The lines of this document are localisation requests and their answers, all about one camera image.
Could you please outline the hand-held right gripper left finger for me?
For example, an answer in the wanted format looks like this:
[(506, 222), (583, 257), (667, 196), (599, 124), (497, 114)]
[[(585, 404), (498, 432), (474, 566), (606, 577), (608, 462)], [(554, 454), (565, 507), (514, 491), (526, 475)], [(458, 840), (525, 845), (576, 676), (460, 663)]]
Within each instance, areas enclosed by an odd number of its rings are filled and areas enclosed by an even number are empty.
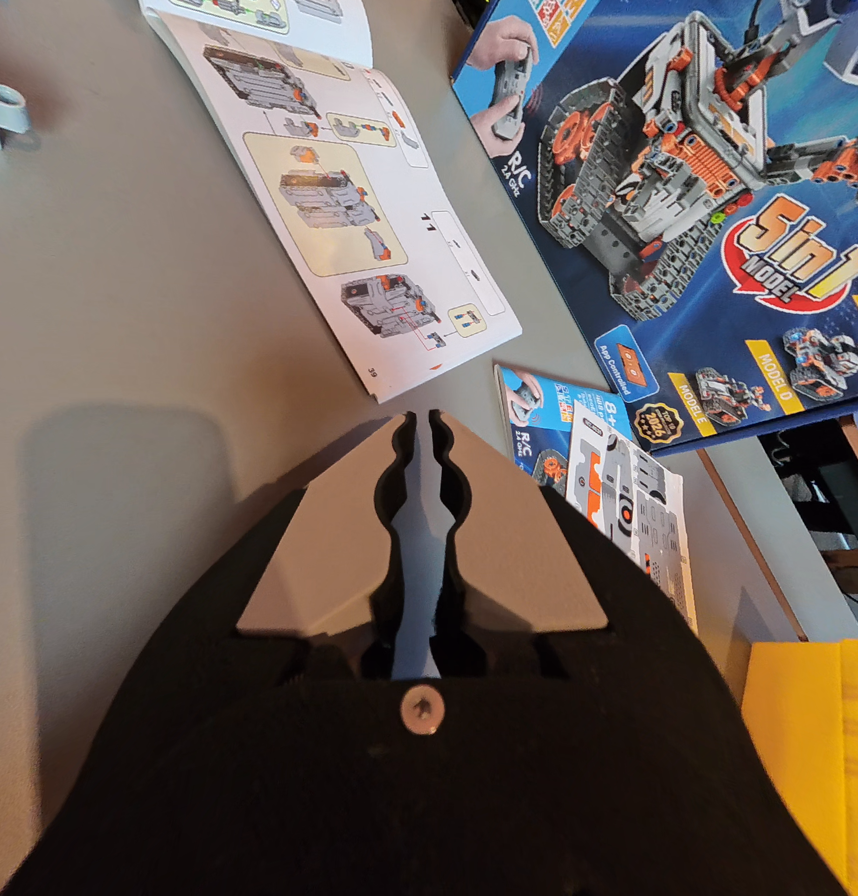
[(365, 678), (389, 678), (404, 610), (392, 521), (407, 498), (416, 418), (399, 414), (311, 481), (236, 627), (336, 639)]

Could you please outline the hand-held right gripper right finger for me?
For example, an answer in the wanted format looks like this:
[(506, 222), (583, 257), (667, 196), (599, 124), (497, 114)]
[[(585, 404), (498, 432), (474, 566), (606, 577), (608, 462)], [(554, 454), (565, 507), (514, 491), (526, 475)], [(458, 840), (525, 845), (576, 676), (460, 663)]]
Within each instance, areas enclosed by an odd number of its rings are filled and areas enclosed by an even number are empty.
[(551, 633), (607, 616), (530, 476), (452, 415), (430, 412), (453, 517), (431, 652), (443, 677), (565, 677)]

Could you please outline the instruction booklet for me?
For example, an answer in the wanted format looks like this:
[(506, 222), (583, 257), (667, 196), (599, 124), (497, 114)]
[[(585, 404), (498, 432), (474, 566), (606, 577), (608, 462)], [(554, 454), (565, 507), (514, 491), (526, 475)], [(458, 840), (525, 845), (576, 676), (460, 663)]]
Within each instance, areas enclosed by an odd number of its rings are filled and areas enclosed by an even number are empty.
[(378, 401), (520, 335), (362, 2), (140, 2)]

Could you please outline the small grey curved panel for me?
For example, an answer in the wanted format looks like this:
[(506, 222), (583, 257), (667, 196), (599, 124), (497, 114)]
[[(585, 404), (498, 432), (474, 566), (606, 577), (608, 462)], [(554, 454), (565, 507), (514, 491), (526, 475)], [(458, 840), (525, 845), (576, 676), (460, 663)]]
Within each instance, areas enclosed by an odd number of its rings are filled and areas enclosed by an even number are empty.
[(17, 90), (0, 84), (0, 132), (22, 134), (31, 129), (27, 103)]

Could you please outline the sticker sheet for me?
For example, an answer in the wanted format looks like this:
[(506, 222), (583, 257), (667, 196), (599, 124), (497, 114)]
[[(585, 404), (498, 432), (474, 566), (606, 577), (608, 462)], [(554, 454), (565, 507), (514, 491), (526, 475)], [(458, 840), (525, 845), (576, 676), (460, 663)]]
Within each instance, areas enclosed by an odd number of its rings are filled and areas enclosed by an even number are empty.
[(578, 402), (566, 499), (660, 587), (698, 633), (681, 477)]

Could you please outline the blue closed booklet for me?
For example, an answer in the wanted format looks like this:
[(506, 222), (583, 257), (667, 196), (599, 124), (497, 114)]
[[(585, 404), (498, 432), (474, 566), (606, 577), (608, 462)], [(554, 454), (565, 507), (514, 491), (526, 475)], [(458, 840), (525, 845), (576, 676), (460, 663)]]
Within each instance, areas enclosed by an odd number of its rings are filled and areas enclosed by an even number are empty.
[(548, 377), (494, 366), (502, 416), (511, 435), (516, 465), (542, 486), (566, 495), (569, 445), (575, 404), (612, 425), (628, 440), (634, 434), (617, 394)]

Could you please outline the blue robot kit box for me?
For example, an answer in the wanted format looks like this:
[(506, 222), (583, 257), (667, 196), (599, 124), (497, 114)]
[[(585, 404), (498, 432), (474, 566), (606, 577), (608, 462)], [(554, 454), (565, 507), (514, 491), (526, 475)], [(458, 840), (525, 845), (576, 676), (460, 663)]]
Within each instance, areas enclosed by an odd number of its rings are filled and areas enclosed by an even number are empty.
[(647, 448), (858, 409), (858, 2), (489, 2), (453, 87)]

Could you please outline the yellow plastic bin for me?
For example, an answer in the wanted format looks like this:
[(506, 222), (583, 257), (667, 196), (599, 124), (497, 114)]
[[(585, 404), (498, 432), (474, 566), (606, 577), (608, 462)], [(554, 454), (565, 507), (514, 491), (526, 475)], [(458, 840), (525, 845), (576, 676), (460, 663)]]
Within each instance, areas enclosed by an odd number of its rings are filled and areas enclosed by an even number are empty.
[(858, 640), (754, 644), (741, 711), (796, 822), (858, 894)]

